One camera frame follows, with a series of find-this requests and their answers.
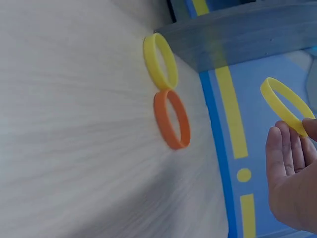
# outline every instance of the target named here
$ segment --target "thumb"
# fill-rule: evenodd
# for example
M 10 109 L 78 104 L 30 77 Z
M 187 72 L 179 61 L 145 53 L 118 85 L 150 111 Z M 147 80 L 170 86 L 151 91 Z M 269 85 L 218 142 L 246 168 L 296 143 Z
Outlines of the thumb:
M 303 120 L 303 126 L 308 136 L 317 141 L 317 119 L 305 118 Z

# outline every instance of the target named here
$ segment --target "hand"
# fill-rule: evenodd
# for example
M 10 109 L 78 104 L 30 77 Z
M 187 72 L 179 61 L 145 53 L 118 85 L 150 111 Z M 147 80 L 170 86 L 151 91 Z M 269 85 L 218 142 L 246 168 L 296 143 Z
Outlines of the hand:
M 317 119 L 303 120 L 310 138 L 317 140 Z M 317 233 L 317 150 L 285 122 L 269 130 L 266 175 L 269 206 L 277 220 L 298 230 Z

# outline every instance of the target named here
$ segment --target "yellow dot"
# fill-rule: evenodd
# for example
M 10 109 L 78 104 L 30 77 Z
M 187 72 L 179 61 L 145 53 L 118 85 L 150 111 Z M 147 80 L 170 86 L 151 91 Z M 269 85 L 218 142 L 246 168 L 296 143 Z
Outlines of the yellow dot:
M 251 171 L 247 168 L 240 169 L 237 173 L 237 179 L 239 182 L 247 182 L 251 178 Z

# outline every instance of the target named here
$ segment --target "finger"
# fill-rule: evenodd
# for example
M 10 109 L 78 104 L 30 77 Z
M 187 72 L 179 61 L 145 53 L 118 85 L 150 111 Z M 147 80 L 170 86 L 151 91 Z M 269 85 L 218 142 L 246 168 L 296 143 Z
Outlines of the finger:
M 270 189 L 273 189 L 277 182 L 286 176 L 283 161 L 282 134 L 279 128 L 271 127 L 266 141 L 266 176 Z
M 292 156 L 295 173 L 300 172 L 305 168 L 305 159 L 302 149 L 301 140 L 296 130 L 289 128 L 291 137 Z
M 294 164 L 293 164 L 293 155 L 292 155 L 292 146 L 291 146 L 291 136 L 289 132 L 288 125 L 283 121 L 278 121 L 275 124 L 276 127 L 279 128 L 282 135 L 282 152 L 283 152 L 283 160 L 284 166 L 286 169 L 287 175 L 294 175 Z
M 303 120 L 303 126 L 308 136 L 317 141 L 317 119 L 305 118 Z
M 305 165 L 308 166 L 317 159 L 317 150 L 308 137 L 301 136 Z

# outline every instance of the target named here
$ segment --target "rubber wristband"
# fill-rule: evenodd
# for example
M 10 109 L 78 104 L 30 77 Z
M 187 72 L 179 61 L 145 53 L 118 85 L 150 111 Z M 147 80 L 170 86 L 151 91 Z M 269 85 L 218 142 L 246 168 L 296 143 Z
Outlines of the rubber wristband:
M 179 139 L 173 129 L 168 116 L 167 99 L 172 104 L 179 121 L 181 138 Z M 174 150 L 185 148 L 190 144 L 191 130 L 185 107 L 179 96 L 173 90 L 164 90 L 154 96 L 154 113 L 163 139 Z
M 167 69 L 168 79 L 159 65 L 156 46 L 160 50 Z M 174 89 L 178 84 L 178 71 L 174 54 L 160 33 L 147 36 L 143 42 L 143 56 L 152 81 L 159 90 Z
M 273 111 L 300 135 L 307 136 L 302 122 L 282 103 L 274 91 L 290 101 L 304 117 L 314 119 L 312 110 L 296 93 L 275 78 L 267 78 L 261 85 L 261 93 Z

